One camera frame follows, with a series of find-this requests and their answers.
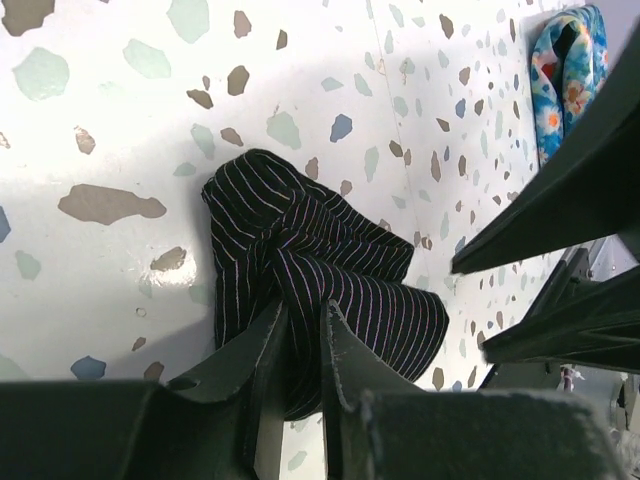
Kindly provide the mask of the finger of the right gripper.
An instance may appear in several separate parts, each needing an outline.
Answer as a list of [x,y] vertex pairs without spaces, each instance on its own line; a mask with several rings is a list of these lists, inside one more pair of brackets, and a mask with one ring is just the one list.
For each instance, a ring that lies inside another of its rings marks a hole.
[[489,363],[571,363],[639,371],[639,271],[582,281],[572,296],[485,341]]
[[451,261],[468,274],[616,234],[639,254],[639,35],[549,162]]

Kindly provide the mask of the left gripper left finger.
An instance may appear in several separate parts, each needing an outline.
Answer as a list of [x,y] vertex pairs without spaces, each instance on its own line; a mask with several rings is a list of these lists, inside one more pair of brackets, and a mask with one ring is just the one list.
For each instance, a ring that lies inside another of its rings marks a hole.
[[11,382],[1,387],[5,479],[275,479],[287,309],[166,384]]

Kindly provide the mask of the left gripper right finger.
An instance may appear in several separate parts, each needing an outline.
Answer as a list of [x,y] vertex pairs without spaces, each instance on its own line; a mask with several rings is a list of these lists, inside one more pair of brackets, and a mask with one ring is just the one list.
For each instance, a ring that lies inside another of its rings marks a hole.
[[622,479],[593,410],[540,390],[428,392],[321,313],[326,475],[330,479]]

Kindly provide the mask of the black pinstriped underwear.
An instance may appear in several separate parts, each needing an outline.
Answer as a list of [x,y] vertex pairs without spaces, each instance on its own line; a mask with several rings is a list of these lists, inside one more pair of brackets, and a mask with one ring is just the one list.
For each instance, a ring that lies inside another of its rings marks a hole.
[[326,301],[336,302],[355,336],[401,377],[416,381],[426,372],[449,317],[436,294],[405,284],[411,243],[266,150],[223,164],[202,198],[217,276],[217,345],[243,333],[271,302],[288,310],[287,420],[321,408]]

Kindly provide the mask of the blue floral underwear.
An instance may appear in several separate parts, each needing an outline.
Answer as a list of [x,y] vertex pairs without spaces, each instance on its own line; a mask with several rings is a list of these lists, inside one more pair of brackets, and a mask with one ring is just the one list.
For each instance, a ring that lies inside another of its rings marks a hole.
[[608,75],[605,22],[595,5],[551,17],[534,43],[530,80],[538,161],[545,165]]

